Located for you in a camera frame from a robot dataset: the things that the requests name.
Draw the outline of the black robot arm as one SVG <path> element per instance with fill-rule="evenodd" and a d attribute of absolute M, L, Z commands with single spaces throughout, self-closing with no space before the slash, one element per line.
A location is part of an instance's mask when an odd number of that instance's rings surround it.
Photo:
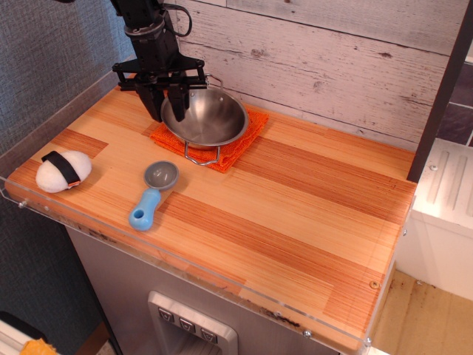
<path fill-rule="evenodd" d="M 161 106 L 168 99 L 176 120 L 182 121 L 190 107 L 190 91 L 207 87 L 205 62 L 184 56 L 177 41 L 189 36 L 192 20 L 188 20 L 187 31 L 179 33 L 169 14 L 173 10 L 189 16 L 189 11 L 164 1 L 113 1 L 112 5 L 124 20 L 124 32 L 136 55 L 112 67 L 120 89 L 135 91 L 150 116 L 159 122 Z"/>

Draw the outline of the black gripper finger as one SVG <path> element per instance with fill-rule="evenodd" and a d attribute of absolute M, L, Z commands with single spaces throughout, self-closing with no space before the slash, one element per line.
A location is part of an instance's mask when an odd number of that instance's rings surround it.
<path fill-rule="evenodd" d="M 181 122 L 189 108 L 189 85 L 187 83 L 173 83 L 169 86 L 168 99 L 172 111 L 178 122 Z"/>
<path fill-rule="evenodd" d="M 161 123 L 160 109 L 165 99 L 163 91 L 145 84 L 135 84 L 135 89 L 152 119 Z"/>

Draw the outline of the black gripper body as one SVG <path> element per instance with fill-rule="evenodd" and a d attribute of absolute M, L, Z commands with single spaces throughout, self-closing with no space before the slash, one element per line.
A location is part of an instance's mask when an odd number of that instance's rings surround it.
<path fill-rule="evenodd" d="M 205 88 L 204 61 L 182 55 L 173 30 L 164 24 L 134 29 L 125 26 L 124 30 L 136 55 L 112 67 L 124 90 L 130 90 L 139 79 L 158 89 L 168 89 L 172 84 Z"/>

